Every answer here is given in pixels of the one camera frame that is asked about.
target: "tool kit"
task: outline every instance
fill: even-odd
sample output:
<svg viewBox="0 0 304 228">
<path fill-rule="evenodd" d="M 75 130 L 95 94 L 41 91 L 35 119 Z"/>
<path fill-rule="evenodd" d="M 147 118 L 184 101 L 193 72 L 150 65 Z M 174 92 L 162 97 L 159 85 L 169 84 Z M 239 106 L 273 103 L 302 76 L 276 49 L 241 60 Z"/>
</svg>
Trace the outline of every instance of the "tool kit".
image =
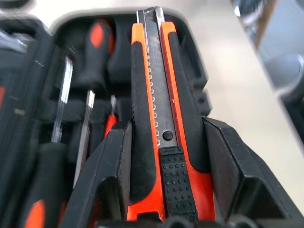
<svg viewBox="0 0 304 228">
<path fill-rule="evenodd" d="M 0 59 L 0 228 L 304 227 L 177 15 L 2 19 Z"/>
</svg>

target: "table surface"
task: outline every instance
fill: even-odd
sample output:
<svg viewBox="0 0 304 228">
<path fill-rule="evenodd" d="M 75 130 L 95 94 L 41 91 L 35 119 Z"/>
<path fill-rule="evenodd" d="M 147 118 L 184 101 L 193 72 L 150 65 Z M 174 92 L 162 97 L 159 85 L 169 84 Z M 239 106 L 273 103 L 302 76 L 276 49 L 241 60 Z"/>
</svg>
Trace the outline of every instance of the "table surface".
<svg viewBox="0 0 304 228">
<path fill-rule="evenodd" d="M 304 153 L 295 128 L 244 33 L 229 0 L 36 0 L 24 9 L 50 31 L 79 15 L 105 11 L 170 8 L 185 18 L 204 62 L 205 87 L 213 107 L 209 117 L 233 126 L 243 141 L 268 164 L 304 214 Z"/>
</svg>

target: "tool case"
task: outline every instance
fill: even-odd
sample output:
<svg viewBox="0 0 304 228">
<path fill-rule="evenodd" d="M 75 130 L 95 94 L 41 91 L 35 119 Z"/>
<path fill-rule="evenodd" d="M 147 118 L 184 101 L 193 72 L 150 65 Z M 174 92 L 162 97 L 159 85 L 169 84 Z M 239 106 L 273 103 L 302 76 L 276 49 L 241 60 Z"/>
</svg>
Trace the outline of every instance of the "tool case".
<svg viewBox="0 0 304 228">
<path fill-rule="evenodd" d="M 91 159 L 87 160 L 79 177 L 79 181 L 87 179 L 88 184 L 77 185 L 73 190 L 86 108 L 86 90 L 73 88 L 73 77 L 83 70 L 85 38 L 97 19 L 109 23 L 115 46 L 107 63 L 108 92 L 95 91 L 89 119 L 88 157 Z M 180 67 L 186 73 L 183 97 L 191 97 L 203 123 L 202 131 L 195 134 L 200 136 L 205 163 L 200 163 L 200 154 L 190 155 L 190 162 L 197 171 L 212 175 L 218 223 L 192 223 L 182 216 L 172 216 L 160 225 L 155 213 L 143 213 L 138 215 L 137 222 L 126 222 L 128 205 L 142 200 L 150 191 L 141 183 L 153 185 L 154 182 L 149 178 L 153 173 L 149 170 L 151 158 L 134 155 L 130 149 L 133 146 L 130 139 L 135 137 L 136 131 L 131 100 L 132 25 L 137 22 L 134 11 L 75 15 L 52 31 L 52 35 L 37 19 L 0 20 L 0 28 L 5 32 L 26 33 L 34 38 L 26 53 L 0 49 L 1 228 L 18 227 L 23 220 L 21 212 L 38 168 L 38 148 L 49 142 L 52 134 L 66 56 L 73 62 L 73 74 L 62 120 L 61 142 L 67 145 L 67 152 L 61 164 L 65 183 L 61 194 L 67 207 L 60 227 L 223 227 L 224 221 L 229 221 L 227 226 L 231 227 L 244 224 L 247 227 L 278 227 L 278 224 L 304 227 L 301 213 L 267 165 L 242 142 L 232 127 L 206 117 L 210 105 L 202 91 L 207 76 L 195 40 L 184 20 L 172 13 L 165 13 L 165 20 L 172 21 L 176 28 L 176 50 L 180 55 Z M 117 98 L 115 112 L 119 122 L 103 140 L 106 120 L 111 114 L 111 95 Z M 52 162 L 52 156 L 48 157 L 48 162 Z"/>
</svg>

